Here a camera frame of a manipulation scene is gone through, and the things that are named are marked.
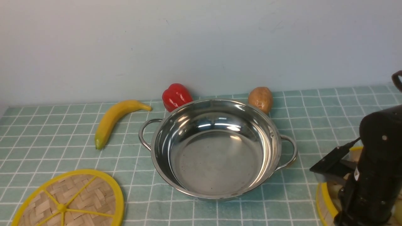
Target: yellow plastic rim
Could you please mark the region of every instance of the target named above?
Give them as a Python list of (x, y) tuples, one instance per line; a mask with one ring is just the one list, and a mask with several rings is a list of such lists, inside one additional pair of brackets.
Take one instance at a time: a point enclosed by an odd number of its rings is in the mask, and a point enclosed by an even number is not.
[[(363, 149), (363, 146), (357, 146), (354, 148), (351, 148), (350, 151), (361, 151)], [(335, 216), (339, 213), (338, 210), (335, 208), (335, 205), (333, 204), (331, 197), (329, 196), (328, 193), (328, 185), (327, 183), (319, 183), (317, 187), (317, 193), (316, 193), (316, 209), (318, 212), (318, 217), (321, 220), (321, 223), (323, 226), (329, 226), (325, 220), (324, 216), (321, 213), (320, 207), (318, 206), (318, 190), (321, 190), (322, 197), (324, 199), (325, 206), (328, 208), (329, 213), (331, 214), (332, 218), (335, 218)]]
[[(86, 175), (93, 175), (94, 177), (86, 184), (84, 185), (72, 198), (67, 204), (59, 204), (56, 199), (48, 193), (46, 188), (53, 184), (54, 182), (57, 182), (58, 180), (64, 178), (64, 177), (70, 177), (78, 174), (86, 174)], [(115, 208), (115, 214), (110, 215), (110, 214), (105, 214), (105, 213), (98, 213), (98, 212), (92, 212), (92, 211), (87, 211), (87, 210), (74, 210), (74, 209), (68, 209), (68, 205), (80, 194), (81, 191), (83, 191), (94, 179), (96, 178), (101, 178), (104, 181), (106, 181), (109, 186), (112, 188), (113, 193), (115, 195), (115, 200), (116, 200), (116, 208)], [(49, 198), (56, 204), (58, 211), (43, 220), (42, 222), (38, 223), (37, 226), (40, 226), (53, 218), (54, 216), (61, 214), (61, 225), (64, 226), (64, 214), (65, 212), (80, 212), (80, 213), (87, 213), (87, 214), (95, 214), (95, 215), (100, 215), (100, 216), (106, 216), (106, 217), (111, 217), (113, 218), (111, 226), (120, 226), (122, 221), (123, 221), (123, 213), (124, 213), (124, 199), (123, 199), (123, 193), (120, 189), (119, 184), (108, 174), (104, 172), (100, 172), (97, 170), (92, 170), (92, 169), (81, 169), (81, 170), (75, 170), (71, 172), (64, 173), (62, 175), (59, 175), (55, 178), (52, 178), (48, 182), (42, 184), (38, 189), (36, 189), (21, 205), (21, 207), (18, 209), (17, 213), (15, 214), (15, 217), (11, 223), (11, 226), (18, 226), (18, 223), (20, 219), (22, 218), (22, 215), (24, 214), (25, 209), (28, 207), (30, 202), (38, 196), (40, 192), (46, 193)]]

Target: white label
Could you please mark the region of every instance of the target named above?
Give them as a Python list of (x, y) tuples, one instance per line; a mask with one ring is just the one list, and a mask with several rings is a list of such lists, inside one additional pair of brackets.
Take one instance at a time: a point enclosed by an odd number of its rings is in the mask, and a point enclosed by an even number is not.
[(355, 169), (354, 176), (355, 176), (355, 180), (357, 181), (359, 179), (359, 176), (360, 176), (360, 172), (359, 172), (359, 170), (357, 170), (357, 167)]

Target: woven trivet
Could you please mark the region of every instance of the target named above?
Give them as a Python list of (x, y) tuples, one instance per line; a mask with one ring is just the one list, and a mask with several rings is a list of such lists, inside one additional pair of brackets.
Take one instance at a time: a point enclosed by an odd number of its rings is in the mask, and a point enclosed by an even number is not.
[(12, 226), (118, 226), (123, 194), (108, 174), (78, 170), (60, 175), (33, 192)]

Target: yellow trivet rim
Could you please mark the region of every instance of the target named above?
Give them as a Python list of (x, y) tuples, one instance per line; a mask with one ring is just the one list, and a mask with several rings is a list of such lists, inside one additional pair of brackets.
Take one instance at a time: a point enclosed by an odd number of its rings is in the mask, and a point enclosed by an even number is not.
[[(81, 187), (78, 192), (72, 196), (72, 198), (66, 203), (66, 204), (60, 204), (57, 202), (57, 200), (46, 190), (46, 188), (53, 183), (58, 182), (59, 180), (66, 178), (66, 177), (71, 177), (75, 175), (92, 175), (93, 178), (88, 181), (83, 187)], [(115, 211), (114, 214), (105, 214), (105, 213), (100, 213), (100, 212), (93, 212), (93, 211), (88, 211), (88, 210), (76, 210), (76, 209), (69, 209), (68, 206), (74, 201), (74, 199), (91, 183), (93, 182), (96, 178), (100, 178), (104, 180), (113, 190), (114, 196), (115, 196)], [(44, 192), (57, 206), (57, 211), (54, 212), (51, 216), (47, 217), (45, 220), (39, 222), (36, 224), (36, 226), (41, 226), (44, 223), (46, 223), (48, 220), (51, 218), (57, 216), (58, 214), (61, 214), (61, 225), (64, 226), (64, 216), (66, 212), (79, 212), (79, 213), (84, 213), (84, 214), (94, 214), (94, 215), (99, 215), (99, 216), (105, 216), (105, 217), (110, 217), (112, 219), (111, 226), (120, 226), (122, 221), (123, 221), (123, 214), (124, 214), (124, 199), (123, 199), (123, 192), (121, 191), (121, 188), (119, 184), (109, 176), (108, 174), (97, 171), (97, 170), (92, 170), (92, 169), (80, 169), (80, 170), (75, 170), (75, 171), (70, 171), (64, 174), (61, 174), (55, 178), (52, 178), (51, 180), (47, 181), (43, 185), (41, 185), (38, 189), (36, 189), (21, 205), (17, 213), (15, 214), (15, 217), (11, 223), (11, 226), (18, 226), (19, 221), (22, 219), (23, 214), (26, 210), (26, 208), (29, 206), (29, 204), (32, 202), (34, 198), (36, 198), (41, 192)]]

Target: checkered tablecloth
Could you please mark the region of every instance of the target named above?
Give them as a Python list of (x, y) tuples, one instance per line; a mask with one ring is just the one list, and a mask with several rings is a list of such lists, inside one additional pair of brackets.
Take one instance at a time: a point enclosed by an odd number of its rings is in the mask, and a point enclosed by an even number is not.
[[(363, 116), (401, 104), (402, 94), (385, 84), (273, 95), (270, 117), (281, 134), (296, 139), (297, 161), (241, 199), (220, 203), (187, 197), (155, 172), (138, 130), (147, 119), (166, 115), (161, 100), (143, 101), (151, 112), (125, 116), (102, 151), (93, 144), (96, 124), (114, 103), (9, 108), (0, 119), (0, 226), (11, 224), (19, 205), (42, 183), (79, 168), (95, 168), (117, 180), (125, 197), (125, 226), (320, 225), (317, 182), (309, 168), (337, 145), (357, 138)], [(246, 102), (247, 96), (218, 97)], [(146, 128), (148, 141), (156, 126)], [(282, 145), (284, 163), (292, 147)]]

